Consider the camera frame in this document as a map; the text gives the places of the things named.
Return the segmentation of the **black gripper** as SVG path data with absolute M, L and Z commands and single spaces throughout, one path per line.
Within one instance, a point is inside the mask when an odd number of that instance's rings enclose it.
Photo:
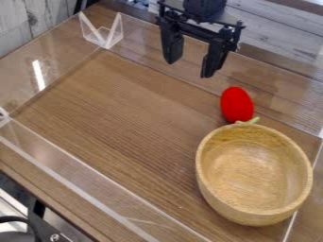
M 201 76 L 210 78 L 222 68 L 229 51 L 238 50 L 246 28 L 244 21 L 225 10 L 228 0 L 159 0 L 158 4 L 159 16 L 177 21 L 161 21 L 163 56 L 169 64 L 184 56 L 185 38 L 178 23 L 190 35 L 204 41 L 218 37 L 210 42 L 202 62 Z

